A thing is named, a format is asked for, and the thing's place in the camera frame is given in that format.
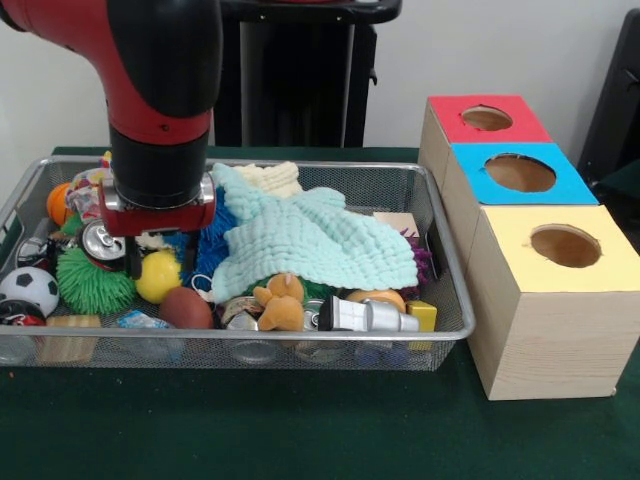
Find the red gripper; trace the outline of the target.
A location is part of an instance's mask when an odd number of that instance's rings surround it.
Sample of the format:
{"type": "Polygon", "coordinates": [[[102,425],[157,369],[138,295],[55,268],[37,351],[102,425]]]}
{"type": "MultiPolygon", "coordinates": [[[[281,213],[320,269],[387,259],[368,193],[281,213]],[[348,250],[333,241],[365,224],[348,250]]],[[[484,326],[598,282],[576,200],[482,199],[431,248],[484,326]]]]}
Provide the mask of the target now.
{"type": "MultiPolygon", "coordinates": [[[[145,232],[182,231],[187,241],[183,271],[194,270],[197,257],[197,230],[212,223],[216,209],[216,190],[210,175],[204,175],[200,192],[193,202],[169,209],[148,209],[121,197],[114,180],[103,180],[99,186],[100,215],[110,235],[141,235],[145,232]]],[[[142,274],[142,258],[134,236],[125,236],[125,270],[132,279],[142,274]]]]}

